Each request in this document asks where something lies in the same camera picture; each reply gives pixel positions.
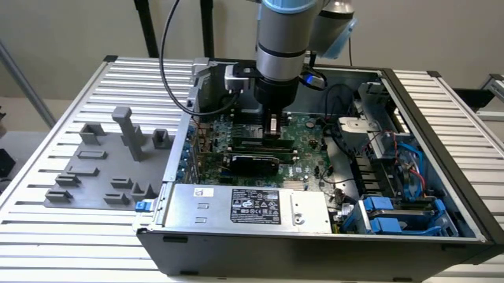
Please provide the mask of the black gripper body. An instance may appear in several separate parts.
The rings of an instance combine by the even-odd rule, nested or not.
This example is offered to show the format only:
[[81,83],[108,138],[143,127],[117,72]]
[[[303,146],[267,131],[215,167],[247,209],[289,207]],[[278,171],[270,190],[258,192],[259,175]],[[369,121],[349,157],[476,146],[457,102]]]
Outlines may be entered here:
[[262,106],[262,114],[278,114],[291,105],[298,90],[298,79],[275,81],[259,77],[254,79],[254,98]]

